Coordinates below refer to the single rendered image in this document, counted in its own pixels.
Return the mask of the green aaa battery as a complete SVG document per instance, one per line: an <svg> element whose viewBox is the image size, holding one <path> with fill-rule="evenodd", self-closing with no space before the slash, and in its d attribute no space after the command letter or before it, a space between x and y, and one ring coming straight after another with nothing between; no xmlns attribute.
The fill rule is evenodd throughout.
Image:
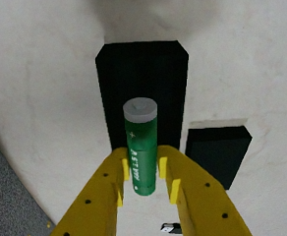
<svg viewBox="0 0 287 236"><path fill-rule="evenodd" d="M123 109L134 191L149 196L156 189L157 104L137 97L128 100Z"/></svg>

